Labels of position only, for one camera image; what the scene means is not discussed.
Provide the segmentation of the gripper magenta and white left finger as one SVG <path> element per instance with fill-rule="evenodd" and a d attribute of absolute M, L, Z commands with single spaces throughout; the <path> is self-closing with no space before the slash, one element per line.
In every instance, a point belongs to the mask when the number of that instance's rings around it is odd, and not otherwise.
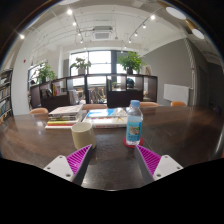
<path fill-rule="evenodd" d="M 92 156 L 92 151 L 92 145 L 87 145 L 68 156 L 59 155 L 44 170 L 80 186 Z"/>

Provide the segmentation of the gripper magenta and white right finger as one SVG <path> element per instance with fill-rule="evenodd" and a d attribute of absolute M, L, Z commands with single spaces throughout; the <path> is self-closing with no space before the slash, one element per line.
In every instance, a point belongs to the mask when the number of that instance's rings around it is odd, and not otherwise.
<path fill-rule="evenodd" d="M 182 169 L 182 166 L 169 155 L 160 156 L 140 145 L 135 146 L 134 155 L 145 182 L 159 180 Z"/>

